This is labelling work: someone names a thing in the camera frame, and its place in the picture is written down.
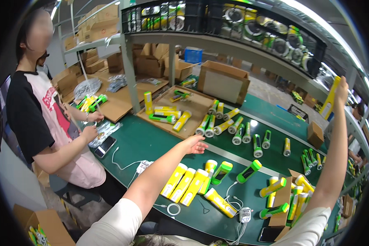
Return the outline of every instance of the blue box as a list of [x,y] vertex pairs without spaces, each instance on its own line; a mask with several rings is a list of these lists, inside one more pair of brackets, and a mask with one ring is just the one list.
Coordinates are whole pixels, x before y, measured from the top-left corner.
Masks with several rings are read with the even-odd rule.
[[185,62],[188,63],[201,63],[202,61],[202,49],[195,47],[186,47],[185,52]]

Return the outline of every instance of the chair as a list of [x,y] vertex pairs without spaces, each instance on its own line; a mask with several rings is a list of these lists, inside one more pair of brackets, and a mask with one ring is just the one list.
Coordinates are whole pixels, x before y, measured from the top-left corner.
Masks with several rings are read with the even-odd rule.
[[[62,198],[64,201],[68,202],[69,204],[73,205],[77,209],[81,210],[81,206],[87,204],[90,201],[101,201],[101,196],[99,194],[95,194],[93,192],[90,192],[88,189],[81,188],[79,186],[73,185],[67,181],[65,181],[62,178],[59,178],[55,174],[49,175],[49,183],[50,186],[55,194],[57,194],[60,198]],[[73,192],[75,194],[79,194],[84,197],[83,200],[74,203],[71,200],[71,196],[69,195],[69,192]]]

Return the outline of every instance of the graphic print on shirt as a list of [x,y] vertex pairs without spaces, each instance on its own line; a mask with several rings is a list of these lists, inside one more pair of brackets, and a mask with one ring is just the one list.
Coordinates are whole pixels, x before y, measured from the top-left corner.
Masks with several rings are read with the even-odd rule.
[[64,106],[61,105],[59,100],[59,95],[53,87],[50,87],[46,91],[42,101],[50,112],[52,112],[52,110],[56,112],[57,121],[67,134],[67,137],[71,138],[72,140],[79,137],[77,126],[71,121],[69,114],[64,110]]

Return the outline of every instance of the pink t-shirt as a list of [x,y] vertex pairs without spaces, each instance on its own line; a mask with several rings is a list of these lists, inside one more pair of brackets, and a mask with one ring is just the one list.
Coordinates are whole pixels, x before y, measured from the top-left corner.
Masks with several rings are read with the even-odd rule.
[[[52,86],[47,75],[44,72],[38,72],[37,74],[18,71],[16,73],[18,74],[16,74],[16,76],[14,77],[17,79],[16,81],[11,81],[10,87],[13,83],[22,83],[20,82],[20,80],[23,80],[22,76],[27,79],[27,82],[31,85],[31,89],[35,98],[40,103],[42,116],[44,117],[50,135],[54,140],[54,144],[51,145],[51,148],[59,149],[60,147],[63,147],[64,145],[70,143],[73,139],[77,138],[79,136],[79,130],[74,122],[72,122],[68,112],[65,110],[60,100],[59,94]],[[34,156],[39,153],[35,152],[36,151],[32,152],[30,155]],[[81,151],[81,153],[74,158],[73,161],[71,161],[68,165],[60,168],[55,174],[72,184],[86,189],[97,187],[103,184],[106,178],[103,166],[89,150],[88,146],[86,146]]]

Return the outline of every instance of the hand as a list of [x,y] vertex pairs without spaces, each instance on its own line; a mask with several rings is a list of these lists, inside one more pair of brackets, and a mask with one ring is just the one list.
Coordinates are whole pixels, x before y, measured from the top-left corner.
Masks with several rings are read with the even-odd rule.
[[347,102],[347,96],[349,85],[346,82],[346,78],[344,76],[341,77],[338,87],[335,91],[335,102],[334,107],[336,106],[345,106]]
[[81,133],[81,136],[86,139],[87,143],[92,142],[98,136],[96,126],[90,125],[85,127]]
[[194,135],[183,140],[178,145],[183,148],[186,154],[203,154],[204,150],[208,147],[207,144],[200,142],[204,139],[201,135]]
[[104,119],[104,115],[101,114],[100,112],[98,111],[95,111],[91,114],[89,114],[89,117],[88,117],[88,121],[89,122],[100,122]]

